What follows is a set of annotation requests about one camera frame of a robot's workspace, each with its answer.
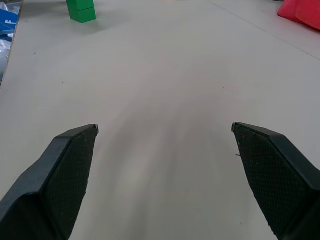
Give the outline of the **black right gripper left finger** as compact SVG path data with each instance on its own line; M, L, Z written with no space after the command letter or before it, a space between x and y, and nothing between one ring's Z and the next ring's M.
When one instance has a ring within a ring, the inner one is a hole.
M0 200L0 240L69 240L83 199L99 128L56 136Z

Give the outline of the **green block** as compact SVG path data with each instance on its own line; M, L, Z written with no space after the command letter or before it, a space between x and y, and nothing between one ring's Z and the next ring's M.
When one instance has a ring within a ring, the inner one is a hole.
M66 0L69 17L78 23L96 20L94 0Z

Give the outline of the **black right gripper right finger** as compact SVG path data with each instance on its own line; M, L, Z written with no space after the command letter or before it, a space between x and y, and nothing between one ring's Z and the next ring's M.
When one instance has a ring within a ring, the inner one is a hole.
M320 240L320 170L283 134L231 127L248 184L278 240Z

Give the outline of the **blue box with white print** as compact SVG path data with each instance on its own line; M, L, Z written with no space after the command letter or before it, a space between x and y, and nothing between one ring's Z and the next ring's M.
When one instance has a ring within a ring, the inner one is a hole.
M18 18L18 14L0 9L0 35L13 34Z

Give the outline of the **red cloth object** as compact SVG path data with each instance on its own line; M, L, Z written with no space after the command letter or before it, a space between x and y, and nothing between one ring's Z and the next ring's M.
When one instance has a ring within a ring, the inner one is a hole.
M277 15L320 31L320 0L284 0Z

